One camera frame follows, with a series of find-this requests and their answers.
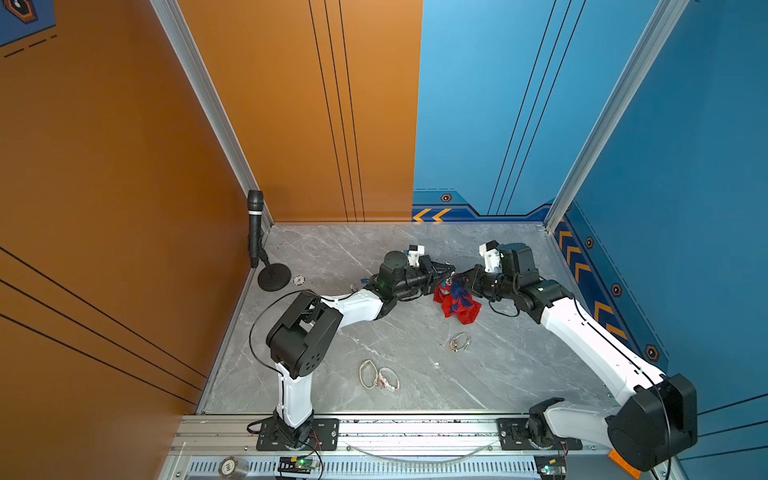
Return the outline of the red and blue cloth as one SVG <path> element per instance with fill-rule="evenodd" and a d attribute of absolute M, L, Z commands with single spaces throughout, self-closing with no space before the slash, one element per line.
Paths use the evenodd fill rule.
<path fill-rule="evenodd" d="M 433 301 L 440 305 L 446 318 L 455 317 L 463 325 L 474 323 L 481 311 L 461 276 L 451 276 L 440 284 L 433 293 Z"/>

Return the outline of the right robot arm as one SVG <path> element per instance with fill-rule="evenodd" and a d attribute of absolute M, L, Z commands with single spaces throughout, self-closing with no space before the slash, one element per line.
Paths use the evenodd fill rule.
<path fill-rule="evenodd" d="M 574 295 L 537 274 L 467 275 L 467 288 L 490 301 L 510 300 L 518 311 L 560 338 L 599 377 L 615 399 L 593 409 L 559 397 L 530 408 L 527 437 L 540 449 L 574 438 L 609 447 L 631 467 L 650 471 L 698 442 L 697 391 L 681 374 L 668 376 L 618 341 Z"/>

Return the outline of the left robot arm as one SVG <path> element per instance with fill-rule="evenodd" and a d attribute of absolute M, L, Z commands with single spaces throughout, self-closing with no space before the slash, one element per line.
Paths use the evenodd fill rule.
<path fill-rule="evenodd" d="M 382 319 L 397 304 L 434 293 L 454 272 L 453 265 L 432 260 L 415 246 L 388 252 L 378 272 L 352 294 L 298 293 L 266 337 L 278 378 L 273 419 L 288 443 L 302 446 L 311 435 L 312 375 L 338 331 Z"/>

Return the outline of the pink white watch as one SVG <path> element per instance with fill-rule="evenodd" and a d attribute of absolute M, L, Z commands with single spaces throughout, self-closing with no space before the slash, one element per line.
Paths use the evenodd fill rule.
<path fill-rule="evenodd" d="M 401 388 L 398 374 L 389 367 L 381 367 L 377 372 L 377 384 L 380 388 L 396 393 Z"/>

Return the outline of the beige band watch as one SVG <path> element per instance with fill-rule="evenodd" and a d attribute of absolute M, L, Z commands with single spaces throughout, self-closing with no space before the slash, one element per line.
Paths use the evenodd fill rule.
<path fill-rule="evenodd" d="M 371 359 L 366 359 L 360 364 L 358 380 L 366 390 L 375 389 L 379 385 L 379 369 Z"/>

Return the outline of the black microphone on stand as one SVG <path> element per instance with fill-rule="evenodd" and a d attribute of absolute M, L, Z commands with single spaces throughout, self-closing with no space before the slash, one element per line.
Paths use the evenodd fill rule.
<path fill-rule="evenodd" d="M 283 263 L 272 263 L 263 246 L 262 220 L 264 214 L 264 195 L 257 189 L 247 193 L 247 211 L 249 216 L 248 254 L 250 267 L 256 269 L 263 265 L 258 274 L 259 287 L 267 292 L 275 292 L 286 287 L 291 280 L 291 271 Z"/>

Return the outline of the green circuit board right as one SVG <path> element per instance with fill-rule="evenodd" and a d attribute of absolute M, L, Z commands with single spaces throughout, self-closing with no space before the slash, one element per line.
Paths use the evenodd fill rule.
<path fill-rule="evenodd" d="M 565 480 L 567 460 L 563 456 L 535 456 L 534 462 L 542 480 Z"/>

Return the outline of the green circuit board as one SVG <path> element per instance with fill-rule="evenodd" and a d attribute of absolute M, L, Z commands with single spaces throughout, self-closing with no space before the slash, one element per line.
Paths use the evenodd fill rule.
<path fill-rule="evenodd" d="M 563 456 L 535 456 L 534 462 L 542 480 L 565 480 L 567 460 Z"/>
<path fill-rule="evenodd" d="M 321 461 L 315 456 L 281 456 L 276 475 L 278 479 L 306 479 L 321 470 Z"/>

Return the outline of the orange toy brick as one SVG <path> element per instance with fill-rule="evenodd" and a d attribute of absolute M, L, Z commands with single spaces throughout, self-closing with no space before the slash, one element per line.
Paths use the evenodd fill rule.
<path fill-rule="evenodd" d="M 612 460 L 619 468 L 621 468 L 632 479 L 638 480 L 642 476 L 642 472 L 635 467 L 632 467 L 616 450 L 609 452 L 608 458 Z"/>

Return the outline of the green circuit board left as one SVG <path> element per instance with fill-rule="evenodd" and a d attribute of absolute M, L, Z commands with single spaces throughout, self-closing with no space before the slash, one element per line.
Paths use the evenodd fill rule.
<path fill-rule="evenodd" d="M 315 456 L 281 456 L 276 475 L 278 479 L 306 479 L 321 470 L 321 461 Z"/>

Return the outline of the silver tape roll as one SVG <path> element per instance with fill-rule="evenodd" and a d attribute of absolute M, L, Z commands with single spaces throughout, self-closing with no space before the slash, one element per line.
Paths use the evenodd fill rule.
<path fill-rule="evenodd" d="M 249 473 L 249 461 L 241 457 L 228 456 L 218 466 L 218 475 L 224 480 L 245 480 Z"/>

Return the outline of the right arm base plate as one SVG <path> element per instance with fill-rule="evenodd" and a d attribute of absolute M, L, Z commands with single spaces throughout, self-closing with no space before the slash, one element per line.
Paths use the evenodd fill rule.
<path fill-rule="evenodd" d="M 496 420 L 498 439 L 503 451 L 579 451 L 583 449 L 581 440 L 561 438 L 551 434 L 535 437 L 528 428 L 528 418 L 508 417 Z"/>

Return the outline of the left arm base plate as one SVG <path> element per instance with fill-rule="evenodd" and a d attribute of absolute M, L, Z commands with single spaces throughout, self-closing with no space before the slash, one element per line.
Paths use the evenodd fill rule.
<path fill-rule="evenodd" d="M 258 424 L 258 451 L 311 450 L 335 451 L 339 438 L 339 420 L 310 418 L 299 427 L 288 426 L 282 419 L 270 417 Z"/>

